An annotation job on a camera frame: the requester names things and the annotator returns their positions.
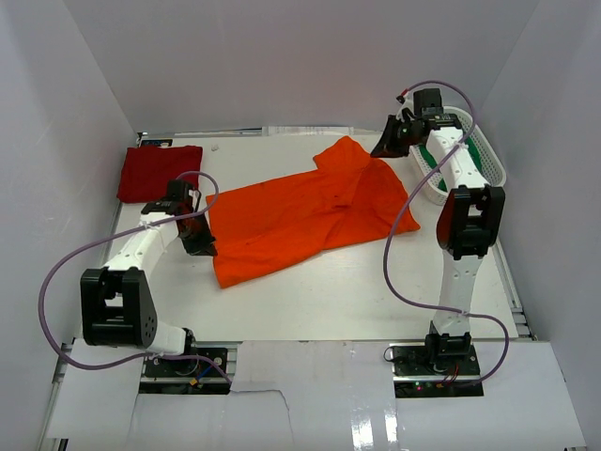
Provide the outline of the orange t shirt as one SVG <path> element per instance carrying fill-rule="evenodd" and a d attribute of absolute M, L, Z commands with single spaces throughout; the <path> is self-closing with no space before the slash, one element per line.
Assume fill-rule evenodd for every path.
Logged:
<path fill-rule="evenodd" d="M 315 169 L 208 197 L 221 288 L 269 275 L 324 251 L 415 232 L 403 183 L 345 136 L 314 157 Z"/>

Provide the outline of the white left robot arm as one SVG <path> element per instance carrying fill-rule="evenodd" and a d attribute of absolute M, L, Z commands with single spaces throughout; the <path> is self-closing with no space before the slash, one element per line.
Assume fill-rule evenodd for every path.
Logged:
<path fill-rule="evenodd" d="M 191 183 L 169 181 L 166 194 L 142 208 L 142 230 L 102 268 L 84 272 L 80 289 L 86 344 L 166 355 L 166 363 L 179 375 L 196 369 L 199 354 L 191 346 L 190 331 L 158 319 L 148 280 L 173 241 L 181 241 L 192 257 L 217 255 L 207 217 L 189 216 L 198 205 Z"/>

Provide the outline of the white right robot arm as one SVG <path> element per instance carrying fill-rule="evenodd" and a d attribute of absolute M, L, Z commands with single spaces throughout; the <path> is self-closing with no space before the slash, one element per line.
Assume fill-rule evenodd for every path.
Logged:
<path fill-rule="evenodd" d="M 403 158 L 413 147 L 423 146 L 435 159 L 419 187 L 436 174 L 447 188 L 436 226 L 443 256 L 439 302 L 431 306 L 434 317 L 419 362 L 443 375 L 457 370 L 470 357 L 470 320 L 475 279 L 488 250 L 496 243 L 505 203 L 505 192 L 487 182 L 470 156 L 468 140 L 476 126 L 464 127 L 455 114 L 446 112 L 441 96 L 444 84 L 425 81 L 406 88 L 399 103 L 412 101 L 390 115 L 370 155 Z"/>

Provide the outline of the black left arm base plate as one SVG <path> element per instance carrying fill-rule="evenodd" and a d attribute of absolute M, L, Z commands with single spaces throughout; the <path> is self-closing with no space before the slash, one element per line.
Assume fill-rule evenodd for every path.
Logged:
<path fill-rule="evenodd" d="M 206 360 L 171 361 L 158 357 L 146 359 L 139 384 L 141 395 L 225 396 L 230 383 L 208 362 L 217 365 L 227 377 L 234 378 L 237 344 L 194 344 L 192 354 Z"/>

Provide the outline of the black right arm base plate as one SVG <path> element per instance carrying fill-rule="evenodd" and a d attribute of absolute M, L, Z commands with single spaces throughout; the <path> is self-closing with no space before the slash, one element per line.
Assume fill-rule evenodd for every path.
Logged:
<path fill-rule="evenodd" d="M 481 370 L 475 348 L 464 358 L 430 363 L 425 346 L 390 345 L 383 359 L 392 366 L 397 399 L 482 397 Z"/>

